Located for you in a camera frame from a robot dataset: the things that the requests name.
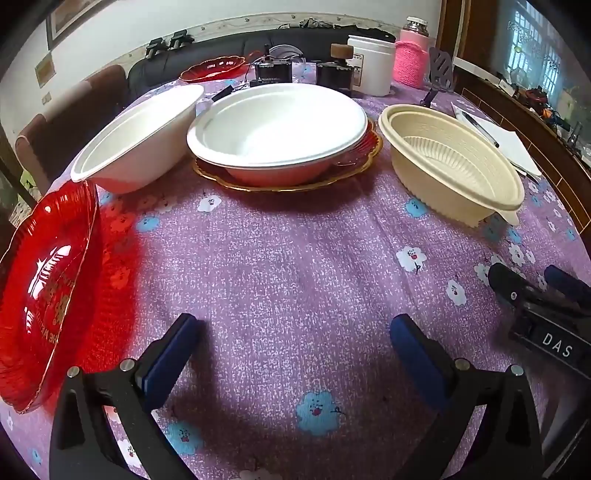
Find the large white bowl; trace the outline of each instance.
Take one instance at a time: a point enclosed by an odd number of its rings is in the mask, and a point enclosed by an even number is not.
[[[363,137],[367,117],[351,98],[303,83],[235,92],[200,114],[189,129],[191,151],[257,186],[302,183]]]
[[[201,85],[176,86],[119,115],[74,159],[73,181],[90,179],[112,193],[146,186],[188,152]]]
[[[392,105],[379,116],[404,186],[435,211],[475,227],[498,212],[519,225],[524,199],[509,161],[463,123],[416,105]]]

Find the blue gripper pad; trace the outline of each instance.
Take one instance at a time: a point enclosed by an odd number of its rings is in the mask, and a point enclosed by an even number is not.
[[[585,282],[574,278],[555,265],[546,267],[544,278],[548,285],[562,292],[569,300],[575,301],[584,309],[591,309],[591,288]]]
[[[167,335],[165,335],[162,340],[157,340],[157,342],[166,340],[166,344],[139,385],[144,392],[145,411],[149,412],[164,406],[178,376],[199,341],[203,326],[202,320],[197,320],[189,314],[183,314],[177,319],[177,322],[181,322],[181,325],[172,338],[167,339]]]
[[[441,410],[448,399],[449,375],[446,375],[446,369],[442,371],[438,363],[443,360],[445,364],[447,359],[451,362],[451,358],[437,342],[425,337],[405,313],[394,317],[390,323],[390,341],[425,402],[431,408]],[[437,358],[432,359],[430,355],[433,352],[428,353],[426,348],[432,350],[435,346],[441,352],[435,352]]]

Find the screw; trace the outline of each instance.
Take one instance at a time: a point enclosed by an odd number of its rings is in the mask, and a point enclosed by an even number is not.
[[[133,367],[135,367],[135,360],[133,358],[126,358],[119,364],[119,368],[123,372],[129,372]]]
[[[78,368],[78,367],[70,367],[70,369],[68,370],[68,377],[74,378],[79,373],[80,373],[80,368]]]
[[[470,362],[465,358],[456,358],[456,360],[454,361],[454,365],[458,370],[462,371],[470,370],[471,367]]]
[[[511,373],[516,377],[520,377],[524,372],[519,365],[511,365]]]

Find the pen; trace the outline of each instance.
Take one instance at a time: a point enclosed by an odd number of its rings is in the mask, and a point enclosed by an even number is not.
[[[463,115],[463,116],[465,116],[465,117],[466,117],[466,120],[468,120],[468,121],[469,121],[469,122],[470,122],[472,125],[474,125],[474,126],[476,127],[476,129],[477,129],[477,130],[478,130],[478,131],[479,131],[479,132],[480,132],[482,135],[484,135],[484,136],[485,136],[485,137],[486,137],[488,140],[490,140],[490,141],[492,142],[492,144],[493,144],[493,145],[494,145],[496,148],[499,148],[499,142],[497,142],[497,141],[496,141],[496,140],[495,140],[495,139],[492,137],[492,135],[491,135],[489,132],[487,132],[486,130],[484,130],[484,129],[483,129],[481,126],[480,126],[480,124],[479,124],[479,123],[478,123],[476,120],[474,120],[474,119],[472,118],[472,116],[471,116],[471,115],[468,115],[466,112],[462,112],[462,115]]]

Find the beige plastic bowl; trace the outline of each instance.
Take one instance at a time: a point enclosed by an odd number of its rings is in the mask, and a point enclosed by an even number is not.
[[[519,225],[525,193],[517,172],[468,127],[416,105],[389,106],[378,123],[396,174],[422,202],[471,227],[494,212]]]

